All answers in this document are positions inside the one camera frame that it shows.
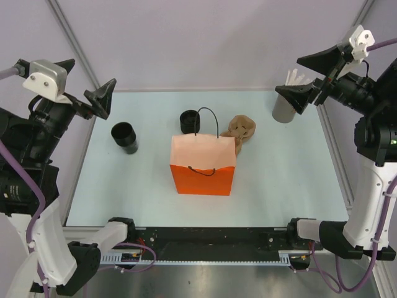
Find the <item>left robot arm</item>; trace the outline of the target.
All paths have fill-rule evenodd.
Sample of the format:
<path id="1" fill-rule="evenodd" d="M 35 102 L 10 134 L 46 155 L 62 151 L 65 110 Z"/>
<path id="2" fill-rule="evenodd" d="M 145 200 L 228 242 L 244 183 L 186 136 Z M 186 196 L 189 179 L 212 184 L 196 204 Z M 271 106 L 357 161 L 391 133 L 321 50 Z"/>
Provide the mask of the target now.
<path id="1" fill-rule="evenodd" d="M 132 247 L 137 241 L 132 219 L 111 218 L 91 237 L 68 242 L 60 220 L 59 169 L 51 155 L 75 116 L 107 119 L 116 80 L 95 91 L 85 91 L 86 102 L 65 91 L 73 59 L 17 63 L 1 71 L 1 78 L 23 78 L 23 87 L 35 97 L 29 116 L 1 110 L 1 213 L 15 227 L 27 257 L 18 269 L 8 297 L 49 295 L 50 289 L 73 296 L 97 272 L 100 259 L 114 247 Z"/>

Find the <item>brown pulp cup carrier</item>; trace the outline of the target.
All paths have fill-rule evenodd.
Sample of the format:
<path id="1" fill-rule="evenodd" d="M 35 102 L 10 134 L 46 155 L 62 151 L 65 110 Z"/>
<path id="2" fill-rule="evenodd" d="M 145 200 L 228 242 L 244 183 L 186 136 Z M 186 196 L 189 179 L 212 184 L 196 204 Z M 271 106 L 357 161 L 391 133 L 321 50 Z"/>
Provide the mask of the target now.
<path id="1" fill-rule="evenodd" d="M 229 123 L 228 130 L 220 134 L 222 137 L 234 138 L 235 155 L 238 156 L 243 143 L 247 142 L 256 130 L 256 123 L 246 115 L 236 115 Z"/>

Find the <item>grey straw holder cup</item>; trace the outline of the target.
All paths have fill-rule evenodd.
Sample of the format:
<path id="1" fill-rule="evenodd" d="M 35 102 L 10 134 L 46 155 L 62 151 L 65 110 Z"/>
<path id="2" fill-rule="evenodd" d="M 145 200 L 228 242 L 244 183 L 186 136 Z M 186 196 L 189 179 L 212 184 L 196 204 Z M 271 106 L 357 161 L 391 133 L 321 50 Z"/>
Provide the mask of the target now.
<path id="1" fill-rule="evenodd" d="M 282 124 L 290 123 L 295 117 L 296 111 L 290 103 L 281 95 L 277 96 L 272 117 Z"/>

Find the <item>white straws bundle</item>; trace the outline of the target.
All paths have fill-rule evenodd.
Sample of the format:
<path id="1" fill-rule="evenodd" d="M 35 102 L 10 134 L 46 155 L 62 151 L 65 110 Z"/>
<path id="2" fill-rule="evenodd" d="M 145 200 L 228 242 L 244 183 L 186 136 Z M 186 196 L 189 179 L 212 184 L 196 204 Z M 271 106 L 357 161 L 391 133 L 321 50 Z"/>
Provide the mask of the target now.
<path id="1" fill-rule="evenodd" d="M 306 74 L 299 72 L 297 68 L 288 70 L 287 77 L 285 81 L 286 86 L 299 86 L 307 85 L 313 80 Z"/>

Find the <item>orange paper bag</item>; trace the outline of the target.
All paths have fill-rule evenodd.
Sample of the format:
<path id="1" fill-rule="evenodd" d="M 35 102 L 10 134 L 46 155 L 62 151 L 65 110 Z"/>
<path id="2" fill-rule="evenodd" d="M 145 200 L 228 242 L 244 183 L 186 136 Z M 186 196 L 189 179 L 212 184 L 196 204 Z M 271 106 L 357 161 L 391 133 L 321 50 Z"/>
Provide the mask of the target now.
<path id="1" fill-rule="evenodd" d="M 169 166 L 179 194 L 229 196 L 236 167 L 235 139 L 196 130 L 174 135 Z"/>

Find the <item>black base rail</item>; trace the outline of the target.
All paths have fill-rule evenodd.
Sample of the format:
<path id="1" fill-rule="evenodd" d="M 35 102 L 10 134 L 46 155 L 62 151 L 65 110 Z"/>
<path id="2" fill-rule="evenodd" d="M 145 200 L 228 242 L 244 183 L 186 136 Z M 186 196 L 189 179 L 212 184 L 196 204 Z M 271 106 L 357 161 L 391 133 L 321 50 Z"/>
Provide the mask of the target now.
<path id="1" fill-rule="evenodd" d="M 308 240 L 299 240 L 287 228 L 136 228 L 127 238 L 142 239 L 154 250 L 157 261 L 262 262 L 278 261 L 281 251 L 308 251 Z"/>

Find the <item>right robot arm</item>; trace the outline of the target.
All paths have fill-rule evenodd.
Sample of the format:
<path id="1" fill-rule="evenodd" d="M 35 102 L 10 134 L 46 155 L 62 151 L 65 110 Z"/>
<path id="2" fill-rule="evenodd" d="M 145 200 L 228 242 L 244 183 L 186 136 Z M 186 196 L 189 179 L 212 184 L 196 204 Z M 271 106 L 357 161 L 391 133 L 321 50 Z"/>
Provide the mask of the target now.
<path id="1" fill-rule="evenodd" d="M 358 112 L 354 143 L 360 158 L 357 192 L 345 222 L 296 218 L 286 233 L 287 244 L 300 249 L 308 240 L 345 260 L 363 255 L 392 261 L 396 252 L 389 244 L 388 229 L 396 200 L 396 63 L 377 80 L 343 68 L 354 61 L 352 47 L 333 46 L 303 56 L 298 64 L 323 75 L 312 83 L 277 86 L 276 92 L 302 114 L 308 104 L 333 99 Z"/>

